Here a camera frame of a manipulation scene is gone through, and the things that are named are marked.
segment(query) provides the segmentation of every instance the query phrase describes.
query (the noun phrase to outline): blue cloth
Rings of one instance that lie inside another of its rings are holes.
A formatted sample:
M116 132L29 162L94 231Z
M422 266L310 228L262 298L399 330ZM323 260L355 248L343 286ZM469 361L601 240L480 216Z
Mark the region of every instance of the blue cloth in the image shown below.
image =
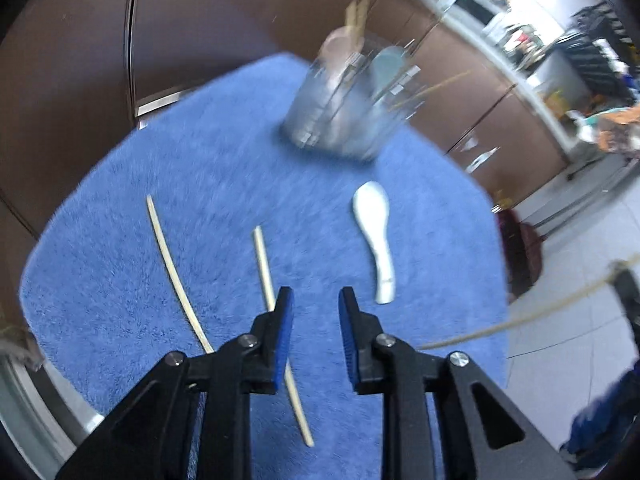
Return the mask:
M603 467L620 450L640 409L640 361L575 416L561 454L575 471Z
M202 353L162 263L151 194L184 288L215 347L264 311L252 244L261 224L274 286L296 296L290 361L316 446L286 391L253 396L257 479L378 478L382 398L347 377L338 291L417 345L504 320L506 281L484 192L410 127L373 164L303 152L279 133L308 66L287 54L212 81L115 148L60 207L20 298L46 356L108 412L173 349ZM351 211L376 180L389 196L396 299L376 305L369 247ZM498 384L506 338L459 346Z

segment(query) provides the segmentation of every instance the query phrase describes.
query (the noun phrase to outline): brown wall panel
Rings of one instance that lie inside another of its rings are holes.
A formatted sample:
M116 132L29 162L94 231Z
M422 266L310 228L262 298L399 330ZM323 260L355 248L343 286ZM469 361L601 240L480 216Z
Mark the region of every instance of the brown wall panel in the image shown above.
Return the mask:
M566 162L544 123L510 92L449 152L463 169L498 150L471 175L495 197L524 200L559 174Z
M22 268L36 240L0 202L0 328L25 327L17 291ZM16 340L17 333L11 334Z
M436 23L434 14L415 0L376 0L367 18L367 30L400 46L417 48Z
M30 0L0 44L0 188L36 231L132 127L127 0Z
M511 87L478 50L443 25L428 33L414 55L421 82L434 86L468 75L429 94L411 124L445 152L450 150Z

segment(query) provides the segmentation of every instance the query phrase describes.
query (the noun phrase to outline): white spoon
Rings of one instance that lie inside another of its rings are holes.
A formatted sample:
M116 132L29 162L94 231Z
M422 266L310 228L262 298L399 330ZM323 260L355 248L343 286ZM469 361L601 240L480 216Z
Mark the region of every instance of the white spoon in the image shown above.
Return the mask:
M367 182L353 195L353 212L363 232L378 269L376 303L391 303L396 294L396 276L391 263L391 252L386 241L386 222L389 218L389 200L377 182Z
M328 87L335 90L353 55L362 50L362 38L357 38L355 27L340 27L331 32L320 48L319 57L326 70Z

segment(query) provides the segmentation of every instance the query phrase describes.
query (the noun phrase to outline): floor tile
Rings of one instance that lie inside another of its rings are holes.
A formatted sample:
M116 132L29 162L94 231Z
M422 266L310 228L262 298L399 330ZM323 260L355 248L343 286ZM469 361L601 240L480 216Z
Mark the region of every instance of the floor tile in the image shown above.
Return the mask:
M595 330L591 399L601 396L637 359L638 350L626 317L620 317Z
M571 181L563 172L518 204L516 211L523 219L540 222L580 197L599 190L623 165L624 160L613 155L587 168Z
M508 396L556 448L567 440L574 415L588 402L591 333L511 358Z
M557 231L550 233L554 224L546 225L544 230L540 229L540 234L545 235L545 237L548 236L544 242L546 253L557 253L570 245L578 244L578 239L582 237L583 233L599 224L606 217L611 208L611 203L609 200L600 200L591 204Z
M622 196L631 213L640 221L640 180L636 180Z
M582 253L587 282L592 282L604 277L614 260L640 252L640 229L631 210L620 200L610 206L601 221L582 233L576 245Z
M511 380L511 372L513 372L513 359L507 359L507 384Z
M610 285L603 286L591 294L589 301L594 329L624 315L622 305Z
M585 285L580 252L568 246L546 257L543 274L533 288L510 306L511 319L529 316L564 300ZM540 350L590 332L588 298L566 309L511 331L509 353L514 356Z

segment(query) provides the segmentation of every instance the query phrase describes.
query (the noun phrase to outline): wooden chopstick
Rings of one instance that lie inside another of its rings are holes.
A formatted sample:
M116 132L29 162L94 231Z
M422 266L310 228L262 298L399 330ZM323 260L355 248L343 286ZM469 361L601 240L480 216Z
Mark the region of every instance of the wooden chopstick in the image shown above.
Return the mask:
M260 274L260 284L262 285L262 294L264 296L264 303L267 310L270 312L276 306L276 297L273 292L273 282L271 281L271 271L269 270L269 261L267 259L267 249L264 246L264 237L262 236L262 228L258 225L254 229L254 248L255 257L258 261L258 273ZM293 413L298 422L300 433L305 444L309 447L314 446L314 439L309 429L309 424L306 421L305 412L302 409L302 402L300 402L300 395L296 388L296 381L293 378L293 371L291 365L287 359L287 365L284 369L284 382L289 393L289 400Z
M360 0L356 9L356 28L358 29L358 40L364 37L364 29L367 25L367 13L369 12L369 1Z
M204 330L202 329L200 322L198 321L198 317L196 313L193 311L191 307L191 303L189 303L189 298L187 298L187 293L184 291L184 287L180 282L180 277L178 276L178 271L175 270L174 261L171 259L171 253L169 252L169 247L167 247L166 241L164 240L164 234L162 234L162 228L160 227L160 221L158 219L158 214L156 213L156 207L154 206L154 201L151 198L151 195L146 196L146 208L149 211L149 218L151 218L151 225L154 228L154 233L156 234L156 241L158 242L158 247L160 248L160 253L162 254L162 259L164 260L164 266L166 267L166 271L169 273L169 279L171 280L172 285L174 286L175 294L178 296L178 300L180 300L180 304L182 305L182 309L184 313L187 315L187 319L191 324L191 328L196 334L196 337L200 341L202 348L207 354L211 354L215 352L213 346L207 340L207 336L204 334Z
M356 27L358 25L358 3L353 0L344 11L344 25L346 27Z
M460 74L456 74L452 77L449 77L448 79L445 79L444 81L441 81L440 83L438 83L437 85L433 85L430 86L424 90L419 91L416 95L411 96L407 99L404 99L402 101L400 101L399 103L394 104L391 108L389 108L390 110L395 110L396 108L399 108L405 104L407 104L409 101L412 101L414 99L419 99L421 97L425 97L428 94L430 94L431 92L435 91L435 90L439 90L440 88L443 88L451 83L453 83L454 81L457 81L458 79L460 79L461 77L464 77L465 75L469 75L471 74L471 70L467 70L466 72L462 72Z

